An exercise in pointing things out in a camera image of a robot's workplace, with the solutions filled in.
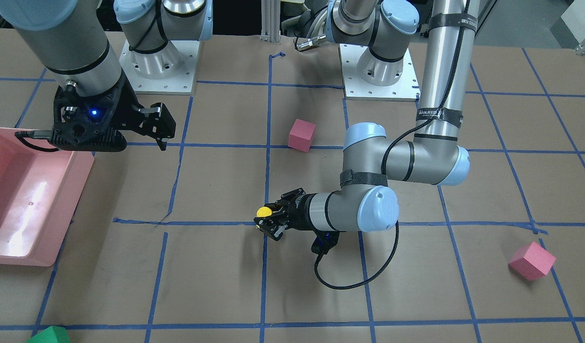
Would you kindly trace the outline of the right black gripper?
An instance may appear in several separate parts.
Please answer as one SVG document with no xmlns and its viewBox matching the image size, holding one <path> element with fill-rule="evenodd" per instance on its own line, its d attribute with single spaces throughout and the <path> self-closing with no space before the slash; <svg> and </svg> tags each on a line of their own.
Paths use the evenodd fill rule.
<svg viewBox="0 0 585 343">
<path fill-rule="evenodd" d="M 123 130 L 151 137 L 165 151 L 175 136 L 176 122 L 163 102 L 144 108 L 124 72 L 113 87 L 94 96 L 81 96 L 69 85 L 57 88 L 48 138 L 52 146 L 66 151 L 120 152 L 127 146 Z"/>
</svg>

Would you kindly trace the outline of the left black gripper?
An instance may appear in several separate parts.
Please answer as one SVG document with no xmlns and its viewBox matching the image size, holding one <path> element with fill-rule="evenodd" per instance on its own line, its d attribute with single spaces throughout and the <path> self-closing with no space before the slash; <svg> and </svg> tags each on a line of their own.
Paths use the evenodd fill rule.
<svg viewBox="0 0 585 343">
<path fill-rule="evenodd" d="M 305 193 L 302 188 L 284 193 L 272 203 L 270 217 L 256 217 L 256 228 L 272 240 L 279 241 L 288 228 L 312 231 L 316 239 L 311 251 L 325 255 L 338 244 L 339 230 L 332 225 L 328 216 L 328 203 L 333 193 Z"/>
</svg>

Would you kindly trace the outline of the pink cube near left arm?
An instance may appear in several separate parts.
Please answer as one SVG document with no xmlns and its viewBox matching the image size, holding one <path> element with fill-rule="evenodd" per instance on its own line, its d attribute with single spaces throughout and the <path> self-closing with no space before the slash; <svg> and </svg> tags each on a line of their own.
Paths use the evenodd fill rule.
<svg viewBox="0 0 585 343">
<path fill-rule="evenodd" d="M 508 265 L 528 282 L 547 276 L 554 266 L 556 257 L 540 244 L 532 242 L 519 248 Z"/>
</svg>

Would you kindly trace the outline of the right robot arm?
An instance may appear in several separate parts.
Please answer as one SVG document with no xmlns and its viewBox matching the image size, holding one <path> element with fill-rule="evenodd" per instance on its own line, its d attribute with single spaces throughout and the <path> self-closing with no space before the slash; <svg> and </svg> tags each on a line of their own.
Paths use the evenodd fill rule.
<svg viewBox="0 0 585 343">
<path fill-rule="evenodd" d="M 175 41 L 208 40 L 211 0 L 116 0 L 131 67 L 144 78 L 177 74 L 183 57 Z M 51 130 L 16 131 L 15 138 L 41 152 L 120 152 L 123 131 L 155 139 L 166 150 L 176 122 L 167 106 L 142 106 L 87 0 L 0 0 L 7 21 L 58 83 Z"/>
</svg>

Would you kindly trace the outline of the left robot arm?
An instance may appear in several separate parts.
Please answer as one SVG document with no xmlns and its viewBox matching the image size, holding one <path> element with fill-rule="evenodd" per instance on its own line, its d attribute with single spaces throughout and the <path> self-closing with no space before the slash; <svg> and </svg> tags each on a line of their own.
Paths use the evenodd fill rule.
<svg viewBox="0 0 585 343">
<path fill-rule="evenodd" d="M 345 133 L 340 189 L 306 193 L 295 189 L 257 211 L 256 228 L 279 241 L 285 230 L 314 232 L 313 252 L 327 252 L 340 232 L 385 232 L 399 218 L 390 180 L 458 185 L 470 169 L 458 145 L 463 104 L 477 30 L 477 0 L 436 0 L 428 26 L 428 48 L 416 126 L 390 140 L 383 126 L 357 123 Z"/>
</svg>

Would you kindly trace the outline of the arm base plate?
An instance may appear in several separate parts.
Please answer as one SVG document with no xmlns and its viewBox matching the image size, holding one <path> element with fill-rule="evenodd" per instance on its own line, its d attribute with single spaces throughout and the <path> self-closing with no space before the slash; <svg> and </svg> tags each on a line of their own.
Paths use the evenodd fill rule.
<svg viewBox="0 0 585 343">
<path fill-rule="evenodd" d="M 339 45 L 345 98 L 364 101 L 416 101 L 421 95 L 410 54 L 395 62 L 380 61 L 367 46 Z"/>
<path fill-rule="evenodd" d="M 125 41 L 119 61 L 133 90 L 148 95 L 192 95 L 201 42 L 176 40 L 163 50 L 140 54 Z"/>
</svg>

